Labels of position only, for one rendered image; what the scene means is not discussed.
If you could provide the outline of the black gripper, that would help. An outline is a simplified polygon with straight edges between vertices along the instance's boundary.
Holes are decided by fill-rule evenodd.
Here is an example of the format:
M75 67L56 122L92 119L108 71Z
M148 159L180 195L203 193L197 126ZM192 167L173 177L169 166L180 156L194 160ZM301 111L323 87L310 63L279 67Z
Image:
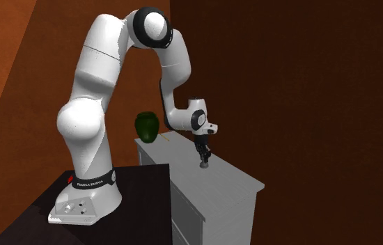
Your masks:
M200 155L201 163L207 164L208 159L210 158L212 154L208 147L208 135L207 134L195 135L194 145Z

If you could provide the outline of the grey chest of drawers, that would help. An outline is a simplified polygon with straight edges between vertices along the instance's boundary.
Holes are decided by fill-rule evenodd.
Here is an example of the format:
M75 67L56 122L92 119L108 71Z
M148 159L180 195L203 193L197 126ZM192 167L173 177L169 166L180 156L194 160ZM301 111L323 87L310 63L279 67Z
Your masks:
M168 164L173 245L251 245L256 196L265 185L216 155L209 166L192 141L166 132L136 139L140 165Z

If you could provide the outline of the dark green vase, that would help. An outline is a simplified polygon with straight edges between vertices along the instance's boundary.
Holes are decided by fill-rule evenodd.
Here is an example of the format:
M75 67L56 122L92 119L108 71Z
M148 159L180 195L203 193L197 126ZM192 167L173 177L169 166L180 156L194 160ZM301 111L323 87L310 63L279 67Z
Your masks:
M159 132L159 119L152 111L141 112L135 118L134 128L144 143L152 143Z

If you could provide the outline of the dark robot stand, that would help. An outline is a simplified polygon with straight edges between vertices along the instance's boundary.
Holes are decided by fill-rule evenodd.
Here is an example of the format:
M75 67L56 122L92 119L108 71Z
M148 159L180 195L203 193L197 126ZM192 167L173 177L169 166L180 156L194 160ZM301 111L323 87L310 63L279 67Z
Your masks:
M91 226L50 224L65 171L1 234L0 245L173 245L169 167L116 168L120 206Z

